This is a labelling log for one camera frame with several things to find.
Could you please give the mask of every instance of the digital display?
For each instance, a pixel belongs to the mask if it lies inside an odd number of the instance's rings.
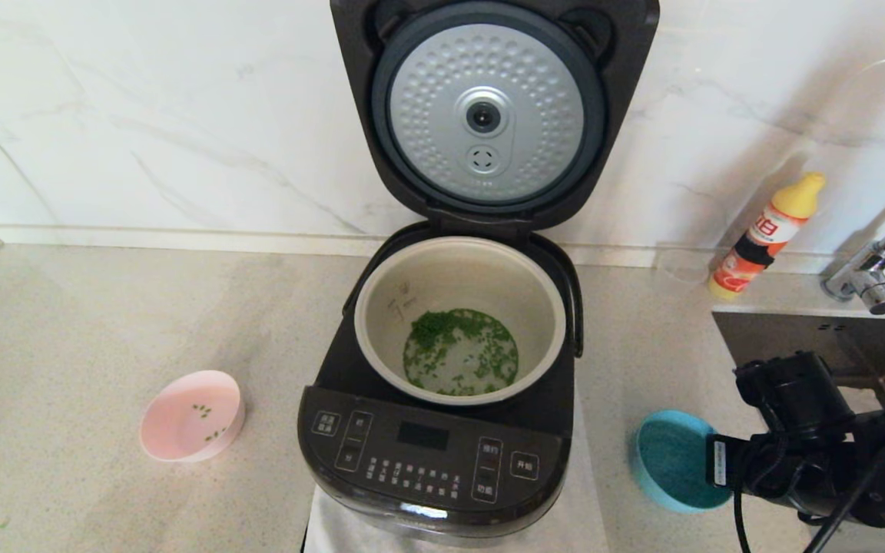
[[[398,441],[402,444],[418,445],[420,448],[439,449],[444,452],[446,444],[449,444],[449,430],[403,422],[398,429]]]

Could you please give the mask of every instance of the control panel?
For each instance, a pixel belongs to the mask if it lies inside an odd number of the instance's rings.
[[[315,386],[304,395],[305,421],[301,441],[316,462],[350,486],[415,505],[513,507],[562,478],[552,470],[562,437],[551,434]]]

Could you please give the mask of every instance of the sink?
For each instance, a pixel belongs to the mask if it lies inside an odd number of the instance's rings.
[[[764,313],[713,313],[738,365],[814,351],[835,382],[873,389],[885,407],[885,319]]]

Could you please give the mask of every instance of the marble wall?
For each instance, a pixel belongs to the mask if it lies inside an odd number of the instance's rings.
[[[0,0],[0,143],[14,236],[416,219],[373,169],[323,0]],[[600,185],[549,233],[714,247],[801,169],[831,183],[791,251],[885,227],[885,1],[661,0]]]

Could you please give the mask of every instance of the countertop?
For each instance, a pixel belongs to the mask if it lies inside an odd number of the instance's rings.
[[[313,480],[296,412],[366,260],[7,245],[0,251],[0,551],[298,551]],[[864,315],[813,276],[765,274],[738,303],[671,290],[650,270],[579,267],[586,353],[576,363],[612,553],[737,551],[729,504],[679,515],[651,503],[628,441],[658,409],[720,432],[764,426],[734,386],[711,311]],[[138,445],[148,400],[201,369],[248,402],[237,441],[196,465]],[[804,549],[794,511],[747,498],[756,551]]]

